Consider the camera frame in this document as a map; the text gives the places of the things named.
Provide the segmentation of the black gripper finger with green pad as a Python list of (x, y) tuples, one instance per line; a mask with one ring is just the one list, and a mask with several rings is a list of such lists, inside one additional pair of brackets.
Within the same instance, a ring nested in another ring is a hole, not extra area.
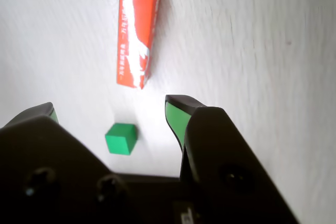
[(170, 223), (170, 181), (108, 169), (50, 102), (1, 128), (1, 223)]
[(224, 109), (167, 95), (165, 117), (190, 168), (205, 222), (297, 222)]

